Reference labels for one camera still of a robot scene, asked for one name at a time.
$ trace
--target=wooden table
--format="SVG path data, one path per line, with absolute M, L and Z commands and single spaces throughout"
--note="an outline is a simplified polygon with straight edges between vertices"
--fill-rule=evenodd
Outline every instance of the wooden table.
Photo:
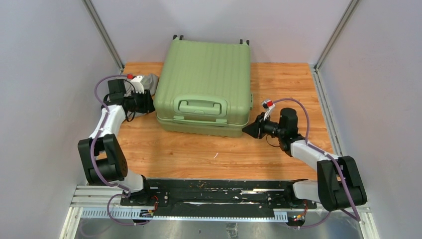
M 125 73 L 160 75 L 163 63 L 126 64 Z M 308 64 L 252 63 L 251 91 L 254 96 L 249 122 L 263 111 L 260 102 L 270 98 L 292 97 L 305 105 L 311 119 L 310 141 L 332 152 L 325 122 L 319 106 Z M 299 132 L 305 135 L 306 118 L 293 102 L 278 103 L 273 119 L 280 109 L 292 107 L 299 117 Z M 246 134 L 241 138 L 167 132 L 152 113 L 124 122 L 118 141 L 129 168 L 147 178 L 249 179 L 249 180 L 316 180 L 306 164 L 271 147 L 265 139 Z M 278 145 L 275 138 L 269 142 Z

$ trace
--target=suitcase lid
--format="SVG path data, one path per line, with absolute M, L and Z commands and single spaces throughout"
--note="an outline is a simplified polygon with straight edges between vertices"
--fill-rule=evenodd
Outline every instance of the suitcase lid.
M 157 117 L 243 127 L 252 108 L 247 44 L 172 41 L 154 99 Z

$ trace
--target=suitcase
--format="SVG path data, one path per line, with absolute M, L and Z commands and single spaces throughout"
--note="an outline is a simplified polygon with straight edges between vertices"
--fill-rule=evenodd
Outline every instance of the suitcase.
M 158 121 L 168 131 L 242 136 L 252 109 L 249 41 L 180 38 L 172 41 L 158 82 Z

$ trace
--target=gray wall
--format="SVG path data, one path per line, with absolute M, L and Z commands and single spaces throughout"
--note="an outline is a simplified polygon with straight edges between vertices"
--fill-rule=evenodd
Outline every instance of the gray wall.
M 362 0 L 322 67 L 383 239 L 422 230 L 422 1 Z
M 56 239 L 117 68 L 80 0 L 4 1 L 0 22 L 0 238 Z
M 123 61 L 163 61 L 173 34 L 250 39 L 254 62 L 315 63 L 350 0 L 94 0 Z

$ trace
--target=wooden tabletop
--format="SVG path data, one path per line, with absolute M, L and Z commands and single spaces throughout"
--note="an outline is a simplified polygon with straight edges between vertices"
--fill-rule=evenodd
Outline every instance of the wooden tabletop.
M 162 67 L 163 63 L 129 62 L 124 72 L 160 75 Z M 308 110 L 310 141 L 332 152 L 308 64 L 252 63 L 251 91 L 254 105 L 249 122 L 263 111 L 260 102 L 264 99 L 295 98 Z M 280 109 L 284 107 L 297 110 L 299 133 L 305 135 L 305 114 L 296 103 L 277 103 L 273 119 L 278 119 Z M 269 146 L 265 139 L 254 139 L 246 134 L 229 138 L 167 132 L 160 127 L 155 113 L 124 122 L 118 141 L 129 168 L 147 178 L 317 179 L 316 172 L 310 167 L 289 157 L 281 149 Z M 278 145 L 275 138 L 269 137 L 269 142 Z

